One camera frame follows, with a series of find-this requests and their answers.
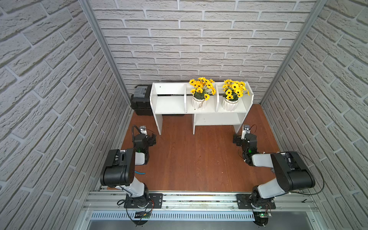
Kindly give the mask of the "sunflower pot ribbed white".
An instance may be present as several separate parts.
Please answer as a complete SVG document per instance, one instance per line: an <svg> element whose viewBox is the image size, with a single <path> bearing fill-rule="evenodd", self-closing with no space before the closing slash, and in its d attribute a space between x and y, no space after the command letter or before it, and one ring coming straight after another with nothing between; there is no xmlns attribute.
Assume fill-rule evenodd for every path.
<svg viewBox="0 0 368 230"><path fill-rule="evenodd" d="M225 93L222 107L226 111L234 111L240 101L245 95L250 96L250 92L246 87L244 81L234 81L227 79L224 81L222 89Z"/></svg>

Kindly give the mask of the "sunflower pot with twine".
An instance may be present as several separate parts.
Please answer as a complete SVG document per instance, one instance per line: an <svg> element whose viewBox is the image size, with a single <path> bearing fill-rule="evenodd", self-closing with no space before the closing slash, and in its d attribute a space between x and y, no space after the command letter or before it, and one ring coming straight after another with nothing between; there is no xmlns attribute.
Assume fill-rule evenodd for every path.
<svg viewBox="0 0 368 230"><path fill-rule="evenodd" d="M193 96L193 107L195 110L204 109L206 101L210 99L211 95L216 95L215 81L212 79L206 79L205 77L199 77L191 79L189 85L193 87L190 91Z"/></svg>

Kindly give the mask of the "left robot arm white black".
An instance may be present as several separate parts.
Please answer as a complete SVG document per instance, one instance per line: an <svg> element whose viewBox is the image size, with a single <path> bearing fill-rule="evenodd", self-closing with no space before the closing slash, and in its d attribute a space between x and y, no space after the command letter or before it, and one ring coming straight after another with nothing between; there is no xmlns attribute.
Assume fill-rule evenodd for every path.
<svg viewBox="0 0 368 230"><path fill-rule="evenodd" d="M156 134L148 134L145 126L132 127L133 147L130 149L111 149L100 173L100 184L126 192L126 198L117 202L126 209L153 209L154 201L150 198L146 184L135 176L135 167L147 165L149 147L156 144Z"/></svg>

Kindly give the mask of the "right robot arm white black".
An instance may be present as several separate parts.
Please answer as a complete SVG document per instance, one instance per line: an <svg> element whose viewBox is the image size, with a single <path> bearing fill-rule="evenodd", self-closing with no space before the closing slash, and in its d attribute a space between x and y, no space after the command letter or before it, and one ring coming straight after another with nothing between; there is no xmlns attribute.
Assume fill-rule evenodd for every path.
<svg viewBox="0 0 368 230"><path fill-rule="evenodd" d="M256 135L233 135L233 143L242 148L242 158L252 167L274 170L275 178L254 186L250 194L237 194L239 209L275 209L274 198L288 193L300 194L301 190L315 187L316 179L309 170L302 154L295 151L259 153Z"/></svg>

